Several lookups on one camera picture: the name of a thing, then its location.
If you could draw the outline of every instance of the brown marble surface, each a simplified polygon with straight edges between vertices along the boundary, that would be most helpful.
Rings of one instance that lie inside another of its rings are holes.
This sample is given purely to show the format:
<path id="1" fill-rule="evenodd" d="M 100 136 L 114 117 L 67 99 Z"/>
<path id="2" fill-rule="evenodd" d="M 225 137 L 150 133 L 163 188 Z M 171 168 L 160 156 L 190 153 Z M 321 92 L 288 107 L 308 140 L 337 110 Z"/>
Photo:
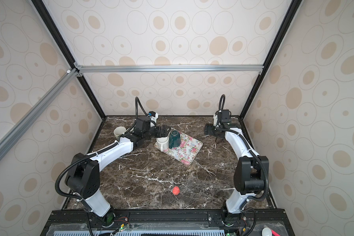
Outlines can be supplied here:
<path id="1" fill-rule="evenodd" d="M 133 122 L 134 117 L 108 117 L 93 151 L 115 140 L 116 127 L 128 128 Z M 203 142 L 194 161 L 185 165 L 157 150 L 156 139 L 149 140 L 101 171 L 100 190 L 106 200 L 116 209 L 219 209 L 233 191 L 237 158 L 226 140 L 216 144 L 215 137 L 203 134 L 205 124 L 212 122 L 212 117 L 159 117 L 158 125 L 169 125 Z M 171 192 L 174 186 L 180 188 L 177 196 Z M 266 200 L 250 201 L 247 206 L 271 208 Z M 72 199 L 67 208 L 82 205 Z"/>

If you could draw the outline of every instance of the orange ball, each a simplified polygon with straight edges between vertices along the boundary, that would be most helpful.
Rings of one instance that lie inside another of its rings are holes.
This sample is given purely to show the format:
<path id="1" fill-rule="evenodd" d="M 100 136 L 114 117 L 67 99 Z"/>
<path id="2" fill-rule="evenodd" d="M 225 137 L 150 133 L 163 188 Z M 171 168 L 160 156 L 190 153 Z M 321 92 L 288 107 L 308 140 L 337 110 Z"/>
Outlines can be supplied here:
<path id="1" fill-rule="evenodd" d="M 178 186 L 175 186 L 175 187 L 173 188 L 173 190 L 172 190 L 172 193 L 173 193 L 174 195 L 178 195 L 178 194 L 180 193 L 180 188 L 179 188 Z"/>

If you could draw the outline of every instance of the patterned wallpaper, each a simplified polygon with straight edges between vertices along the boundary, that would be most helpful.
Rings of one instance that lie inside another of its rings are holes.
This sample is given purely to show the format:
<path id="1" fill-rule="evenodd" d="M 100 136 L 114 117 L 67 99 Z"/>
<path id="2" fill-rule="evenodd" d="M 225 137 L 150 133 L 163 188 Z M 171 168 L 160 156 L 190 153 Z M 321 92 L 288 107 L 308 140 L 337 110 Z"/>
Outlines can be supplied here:
<path id="1" fill-rule="evenodd" d="M 0 236 L 38 236 L 60 209 L 55 180 L 101 123 L 78 84 L 70 82 L 0 161 Z"/>
<path id="2" fill-rule="evenodd" d="M 0 1 L 0 139 L 69 66 L 33 8 Z"/>
<path id="3" fill-rule="evenodd" d="M 222 94 L 225 107 L 240 114 L 257 76 L 256 71 L 85 73 L 106 115 L 135 115 L 136 96 L 146 112 L 213 115 Z"/>
<path id="4" fill-rule="evenodd" d="M 304 2 L 245 121 L 295 234 L 354 236 L 354 1 Z"/>
<path id="5" fill-rule="evenodd" d="M 262 64 L 291 0 L 44 0 L 81 65 Z"/>

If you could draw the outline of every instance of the white mug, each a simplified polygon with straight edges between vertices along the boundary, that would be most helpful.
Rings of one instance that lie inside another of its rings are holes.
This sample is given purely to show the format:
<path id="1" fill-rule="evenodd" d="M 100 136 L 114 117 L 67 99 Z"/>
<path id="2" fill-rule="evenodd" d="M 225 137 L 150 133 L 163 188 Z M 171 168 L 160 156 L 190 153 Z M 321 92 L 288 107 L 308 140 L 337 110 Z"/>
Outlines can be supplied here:
<path id="1" fill-rule="evenodd" d="M 115 137 L 116 138 L 118 138 L 118 136 L 119 135 L 121 135 L 121 134 L 123 134 L 124 132 L 126 132 L 126 128 L 125 127 L 123 127 L 123 126 L 118 126 L 117 128 L 115 128 L 115 130 L 114 130 L 114 135 L 115 135 Z"/>
<path id="2" fill-rule="evenodd" d="M 169 137 L 162 137 L 162 138 L 157 138 L 157 148 L 160 151 L 165 151 L 169 148 Z"/>

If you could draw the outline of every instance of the dark green mug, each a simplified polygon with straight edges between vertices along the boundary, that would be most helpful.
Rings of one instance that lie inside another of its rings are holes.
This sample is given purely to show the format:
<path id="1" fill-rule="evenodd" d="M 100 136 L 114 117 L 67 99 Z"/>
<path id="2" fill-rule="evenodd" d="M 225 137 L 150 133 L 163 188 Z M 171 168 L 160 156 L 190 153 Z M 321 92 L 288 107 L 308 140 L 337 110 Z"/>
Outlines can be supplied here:
<path id="1" fill-rule="evenodd" d="M 181 145 L 181 135 L 177 130 L 172 130 L 169 135 L 169 148 L 176 148 Z"/>

